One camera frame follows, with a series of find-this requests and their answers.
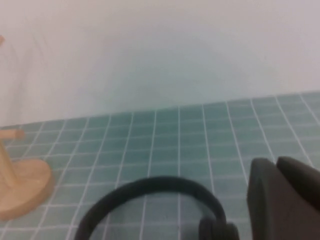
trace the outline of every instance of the black object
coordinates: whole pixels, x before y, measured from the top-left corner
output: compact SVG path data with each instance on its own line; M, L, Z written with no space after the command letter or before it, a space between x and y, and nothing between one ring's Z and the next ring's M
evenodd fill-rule
M320 239L320 173L293 158L254 159L247 203L254 240Z
M89 240L98 223L112 210L134 198L159 192L177 192L206 205L216 220L205 218L199 224L199 240L239 240L235 225L227 223L220 202L202 185L180 177L160 176L137 180L117 188L100 199L81 220L74 240Z

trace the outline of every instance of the black headphones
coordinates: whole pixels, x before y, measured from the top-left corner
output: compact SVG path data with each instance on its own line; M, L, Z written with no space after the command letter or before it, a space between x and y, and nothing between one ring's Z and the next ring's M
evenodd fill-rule
M176 192L189 195L207 206L216 219L200 220L199 240L239 240L236 226L228 223L218 199L197 182L172 176L150 177L123 185L101 198L83 217L74 240L89 240L98 223L125 202L146 194Z

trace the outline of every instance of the white wall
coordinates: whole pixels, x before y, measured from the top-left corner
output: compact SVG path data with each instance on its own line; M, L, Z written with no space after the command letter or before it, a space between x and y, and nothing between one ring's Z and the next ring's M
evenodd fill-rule
M317 0L0 1L0 125L320 89Z

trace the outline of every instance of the table surface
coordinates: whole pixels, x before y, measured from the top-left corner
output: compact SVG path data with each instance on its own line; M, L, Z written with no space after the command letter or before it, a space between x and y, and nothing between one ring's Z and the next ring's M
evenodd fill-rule
M320 92L14 126L13 161L45 160L52 196L33 212L0 222L0 240L72 240L99 198L136 179L170 175L203 184L250 240L246 192L253 158L291 156L320 168ZM135 199L96 228L93 240L196 240L208 211L178 194Z

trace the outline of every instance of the ear cup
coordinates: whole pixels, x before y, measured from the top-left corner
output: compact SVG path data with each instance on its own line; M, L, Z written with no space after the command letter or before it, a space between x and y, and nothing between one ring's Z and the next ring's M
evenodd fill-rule
M199 240L240 240L237 227L232 223L204 217L199 223Z

